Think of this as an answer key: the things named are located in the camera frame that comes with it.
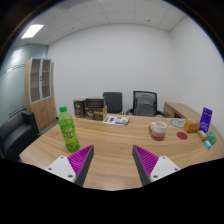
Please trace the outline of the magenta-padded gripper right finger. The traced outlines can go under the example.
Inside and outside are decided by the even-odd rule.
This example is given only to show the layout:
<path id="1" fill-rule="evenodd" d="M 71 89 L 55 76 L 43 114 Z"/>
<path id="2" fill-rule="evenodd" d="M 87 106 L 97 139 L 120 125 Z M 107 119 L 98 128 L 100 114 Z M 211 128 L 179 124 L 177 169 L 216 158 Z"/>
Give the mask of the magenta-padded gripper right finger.
<path id="1" fill-rule="evenodd" d="M 132 155 L 143 186 L 180 170 L 167 156 L 158 157 L 137 145 L 133 146 Z"/>

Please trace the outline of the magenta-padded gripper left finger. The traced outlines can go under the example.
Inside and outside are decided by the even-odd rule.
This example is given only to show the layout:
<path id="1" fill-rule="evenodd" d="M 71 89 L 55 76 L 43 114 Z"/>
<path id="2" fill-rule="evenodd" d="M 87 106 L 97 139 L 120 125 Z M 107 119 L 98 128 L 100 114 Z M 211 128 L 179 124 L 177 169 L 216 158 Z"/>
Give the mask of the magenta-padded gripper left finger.
<path id="1" fill-rule="evenodd" d="M 46 168 L 46 171 L 82 186 L 93 156 L 94 145 L 89 145 L 68 157 L 59 156 Z"/>

